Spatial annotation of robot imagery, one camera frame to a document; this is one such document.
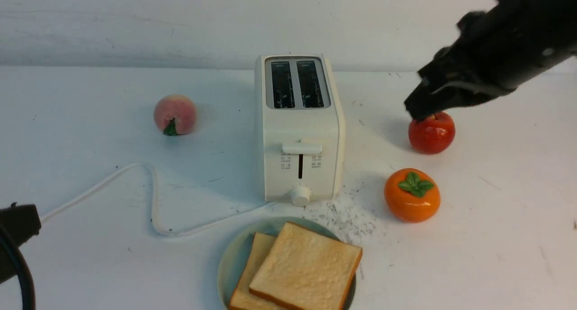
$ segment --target persimmon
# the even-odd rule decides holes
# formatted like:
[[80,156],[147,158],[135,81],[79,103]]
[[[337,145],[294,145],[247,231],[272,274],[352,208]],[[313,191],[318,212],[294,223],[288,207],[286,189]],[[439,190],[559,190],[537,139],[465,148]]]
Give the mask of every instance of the persimmon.
[[423,222],[435,215],[441,205],[437,184],[412,168],[393,173],[385,183],[384,194],[391,212],[404,222]]

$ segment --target fake peach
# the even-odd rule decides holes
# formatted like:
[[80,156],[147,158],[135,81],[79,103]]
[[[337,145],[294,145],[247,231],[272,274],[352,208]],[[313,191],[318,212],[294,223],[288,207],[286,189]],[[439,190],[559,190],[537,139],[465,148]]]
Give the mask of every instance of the fake peach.
[[186,135],[196,124],[196,106],[184,95],[169,95],[154,108],[154,122],[167,136]]

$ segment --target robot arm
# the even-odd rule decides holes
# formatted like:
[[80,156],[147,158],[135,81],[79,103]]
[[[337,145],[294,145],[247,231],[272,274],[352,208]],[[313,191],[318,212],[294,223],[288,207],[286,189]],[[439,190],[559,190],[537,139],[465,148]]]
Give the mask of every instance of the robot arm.
[[418,74],[404,104],[413,119],[489,102],[577,55],[577,0],[498,0],[467,13],[460,37]]

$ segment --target green leaf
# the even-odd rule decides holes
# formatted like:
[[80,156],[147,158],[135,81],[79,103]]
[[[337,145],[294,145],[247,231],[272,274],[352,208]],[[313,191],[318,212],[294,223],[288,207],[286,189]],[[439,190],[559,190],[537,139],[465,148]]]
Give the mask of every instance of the green leaf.
[[411,191],[414,189],[414,187],[406,181],[398,183],[398,188],[402,189],[403,191]]
[[412,189],[410,193],[418,198],[421,198],[425,195],[425,191],[421,191],[420,189]]
[[171,119],[171,121],[169,122],[169,124],[165,127],[165,130],[162,132],[164,135],[167,136],[177,136],[179,135],[177,133],[177,124],[174,121],[174,119]]
[[417,187],[419,188],[420,191],[428,191],[429,189],[435,187],[435,185],[430,181],[420,181]]
[[407,174],[407,182],[413,186],[417,186],[420,180],[421,179],[419,178],[419,175],[417,175],[415,172],[410,172]]

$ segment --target power cord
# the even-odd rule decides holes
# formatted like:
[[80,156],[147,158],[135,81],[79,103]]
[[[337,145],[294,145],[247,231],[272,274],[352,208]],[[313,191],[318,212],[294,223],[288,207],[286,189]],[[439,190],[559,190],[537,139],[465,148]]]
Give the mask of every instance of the power cord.
[[92,196],[96,191],[103,188],[104,186],[106,186],[111,181],[113,181],[114,178],[117,178],[122,173],[125,173],[129,169],[132,169],[132,168],[137,167],[137,166],[143,166],[144,168],[146,168],[148,170],[148,173],[150,173],[150,176],[152,179],[152,201],[151,201],[151,203],[152,203],[152,207],[151,207],[152,227],[154,228],[155,232],[157,232],[158,234],[161,234],[163,236],[173,237],[173,238],[174,237],[192,236],[194,234],[201,232],[202,230],[205,230],[207,228],[211,228],[212,226],[216,226],[217,224],[223,223],[223,222],[230,220],[230,219],[233,219],[237,216],[247,215],[248,213],[251,213],[251,212],[254,212],[254,211],[257,211],[260,209],[264,209],[267,206],[276,204],[276,203],[267,203],[265,205],[261,205],[259,207],[254,208],[254,209],[250,209],[250,210],[240,212],[240,213],[235,213],[235,214],[229,215],[229,216],[224,216],[222,218],[215,219],[213,221],[210,221],[207,223],[202,223],[202,224],[192,226],[189,228],[185,228],[185,229],[179,230],[179,231],[167,230],[167,228],[165,226],[163,226],[158,220],[158,195],[157,195],[158,180],[156,178],[156,170],[154,169],[154,167],[151,164],[136,163],[136,164],[129,164],[128,166],[124,166],[123,168],[119,169],[117,172],[115,172],[115,173],[109,175],[108,177],[106,177],[105,179],[103,179],[100,183],[97,183],[93,187],[89,188],[88,191],[85,191],[84,193],[82,193],[78,197],[72,199],[72,201],[70,201],[70,202],[56,208],[55,210],[52,210],[51,212],[47,213],[46,215],[42,216],[41,222],[45,223],[50,218],[52,218],[52,216],[55,216],[55,215],[61,213],[62,211],[66,210],[66,209],[68,209],[74,205],[77,205],[81,201],[84,201],[87,197]]
[[[160,224],[158,220],[158,180],[156,178],[156,170],[151,164],[129,164],[124,168],[119,169],[117,172],[109,175],[105,179],[103,179],[100,183],[97,183],[93,187],[89,188],[88,191],[85,191],[81,195],[77,196],[76,198],[72,199],[72,201],[50,211],[46,215],[41,217],[41,222],[46,223],[49,219],[57,214],[60,214],[64,210],[69,209],[70,207],[77,205],[81,201],[84,201],[87,197],[92,196],[96,191],[106,186],[108,183],[113,181],[113,179],[117,178],[122,173],[127,172],[129,169],[132,169],[137,166],[144,166],[150,173],[152,179],[152,207],[151,207],[151,222],[152,227],[154,228],[155,232],[161,234],[166,237],[184,237],[184,236],[192,236],[193,234],[199,233],[204,229],[210,228],[212,226],[216,226],[217,224],[223,223],[227,220],[233,219],[238,216],[247,215],[248,213],[263,209],[269,205],[274,205],[274,203],[268,203],[265,205],[261,205],[251,210],[247,210],[244,212],[236,213],[229,216],[224,216],[222,218],[202,223],[196,226],[192,226],[189,228],[185,228],[180,231],[173,231],[167,230],[162,224]],[[24,260],[22,253],[20,253],[20,249],[16,243],[12,240],[10,234],[6,231],[4,227],[0,225],[0,246],[4,248],[10,261],[12,262],[12,266],[14,267],[14,271],[18,276],[18,281],[20,282],[20,291],[22,294],[22,309],[23,310],[35,310],[36,308],[36,297],[34,292],[34,283],[32,280],[32,275],[30,273],[30,269],[28,268],[26,261]]]
[[4,248],[4,251],[12,262],[14,272],[16,272],[18,281],[20,282],[20,294],[22,294],[22,310],[35,310],[36,295],[34,293],[34,281],[32,280],[30,269],[28,268],[26,260],[24,260],[20,249],[18,249],[18,245],[16,245],[10,234],[8,234],[6,229],[1,224],[0,246]]

